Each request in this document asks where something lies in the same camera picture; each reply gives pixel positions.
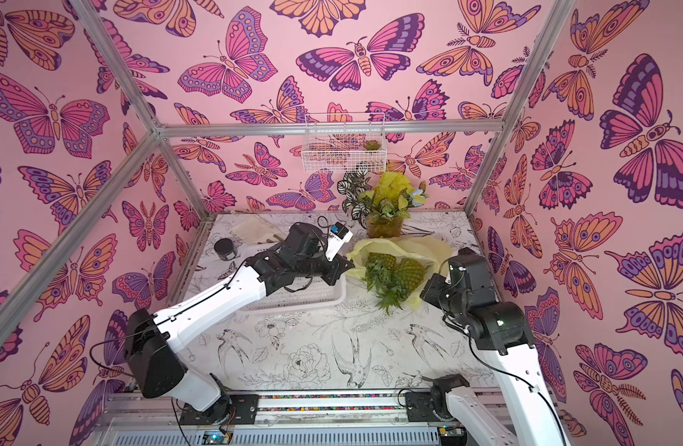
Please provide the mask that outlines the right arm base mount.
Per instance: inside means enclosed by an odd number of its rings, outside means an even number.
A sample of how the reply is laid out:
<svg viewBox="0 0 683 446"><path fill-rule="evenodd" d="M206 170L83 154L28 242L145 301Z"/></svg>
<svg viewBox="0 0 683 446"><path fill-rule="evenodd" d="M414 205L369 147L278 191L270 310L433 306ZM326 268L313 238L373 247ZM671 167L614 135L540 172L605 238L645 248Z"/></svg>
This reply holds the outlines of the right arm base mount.
<svg viewBox="0 0 683 446"><path fill-rule="evenodd" d="M397 393L397 403L406 409L411 422L453 422L456 418L449 411L447 397L455 388L469 388L470 382L462 375L446 375L424 378L431 383L428 390L402 388Z"/></svg>

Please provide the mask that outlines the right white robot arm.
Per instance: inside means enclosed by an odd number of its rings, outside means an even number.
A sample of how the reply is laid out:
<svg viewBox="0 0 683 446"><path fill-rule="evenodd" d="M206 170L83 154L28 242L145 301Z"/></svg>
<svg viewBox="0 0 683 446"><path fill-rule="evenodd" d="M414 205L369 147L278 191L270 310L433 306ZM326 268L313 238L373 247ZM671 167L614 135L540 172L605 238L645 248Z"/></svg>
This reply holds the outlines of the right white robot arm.
<svg viewBox="0 0 683 446"><path fill-rule="evenodd" d="M540 371L535 338L523 310L499 300L486 259L464 248L434 274L421 299L442 312L473 358L492 371L512 420L508 429L477 398L462 375L432 382L434 412L456 420L478 445L568 445Z"/></svg>

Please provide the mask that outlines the pineapple nearer basket front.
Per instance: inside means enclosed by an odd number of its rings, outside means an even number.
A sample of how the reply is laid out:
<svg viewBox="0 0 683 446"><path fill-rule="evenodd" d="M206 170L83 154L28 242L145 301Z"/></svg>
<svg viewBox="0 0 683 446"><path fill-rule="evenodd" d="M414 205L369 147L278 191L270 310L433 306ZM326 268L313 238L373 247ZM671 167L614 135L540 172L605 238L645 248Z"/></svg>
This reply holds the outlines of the pineapple nearer basket front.
<svg viewBox="0 0 683 446"><path fill-rule="evenodd" d="M425 265L413 258L397 260L395 270L388 287L377 291L380 310L389 312L391 308L403 308L403 304L411 294L423 283L426 274Z"/></svg>

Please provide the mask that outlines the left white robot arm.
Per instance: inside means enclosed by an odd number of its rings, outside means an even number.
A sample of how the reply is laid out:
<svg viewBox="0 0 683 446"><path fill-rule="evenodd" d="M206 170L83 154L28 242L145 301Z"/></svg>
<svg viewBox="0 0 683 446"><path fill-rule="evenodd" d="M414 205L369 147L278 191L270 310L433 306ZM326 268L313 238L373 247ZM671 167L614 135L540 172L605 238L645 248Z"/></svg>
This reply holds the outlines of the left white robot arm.
<svg viewBox="0 0 683 446"><path fill-rule="evenodd" d="M328 230L297 222L285 240L243 260L228 279L154 314L137 310L128 321L123 351L142 395L181 401L209 422L228 418L232 403L222 382L185 364L180 353L219 321L289 290L298 278L320 278L334 286L353 267L340 253L352 237L341 222Z"/></svg>

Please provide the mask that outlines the pineapple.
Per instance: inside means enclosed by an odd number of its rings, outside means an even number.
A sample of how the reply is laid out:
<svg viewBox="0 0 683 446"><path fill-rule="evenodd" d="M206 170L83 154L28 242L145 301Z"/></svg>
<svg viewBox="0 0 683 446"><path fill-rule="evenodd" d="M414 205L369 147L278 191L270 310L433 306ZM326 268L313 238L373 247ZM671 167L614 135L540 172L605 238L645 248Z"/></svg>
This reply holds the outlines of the pineapple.
<svg viewBox="0 0 683 446"><path fill-rule="evenodd" d="M368 291L383 292L389 285L395 270L397 259L395 256L382 253L369 253L365 264L363 281Z"/></svg>

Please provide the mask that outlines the yellow-green plastic bag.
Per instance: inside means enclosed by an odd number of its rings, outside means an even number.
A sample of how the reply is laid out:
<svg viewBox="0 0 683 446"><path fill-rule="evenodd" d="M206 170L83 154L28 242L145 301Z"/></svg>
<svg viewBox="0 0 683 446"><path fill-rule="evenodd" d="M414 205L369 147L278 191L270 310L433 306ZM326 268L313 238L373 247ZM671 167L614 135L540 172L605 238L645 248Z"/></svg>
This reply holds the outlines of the yellow-green plastic bag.
<svg viewBox="0 0 683 446"><path fill-rule="evenodd" d="M403 308L418 310L423 305L421 303L423 286L434 273L441 273L442 275L449 273L449 267L445 266L444 263L455 256L457 251L445 241L434 236L362 239L346 255L347 259L354 265L344 274L347 279L360 282L366 276L367 258L371 253L388 254L397 259L413 258L423 264L426 268L423 282L410 293L410 297L403 303Z"/></svg>

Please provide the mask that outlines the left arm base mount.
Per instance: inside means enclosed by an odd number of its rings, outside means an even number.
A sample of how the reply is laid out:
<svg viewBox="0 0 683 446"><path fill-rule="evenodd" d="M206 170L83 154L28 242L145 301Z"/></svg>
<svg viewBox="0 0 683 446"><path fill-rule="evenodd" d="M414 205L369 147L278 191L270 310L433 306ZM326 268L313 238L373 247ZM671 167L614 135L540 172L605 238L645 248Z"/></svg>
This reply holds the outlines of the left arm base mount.
<svg viewBox="0 0 683 446"><path fill-rule="evenodd" d="M226 390L213 406L203 412L186 403L179 418L182 426L246 426L253 425L259 409L260 395Z"/></svg>

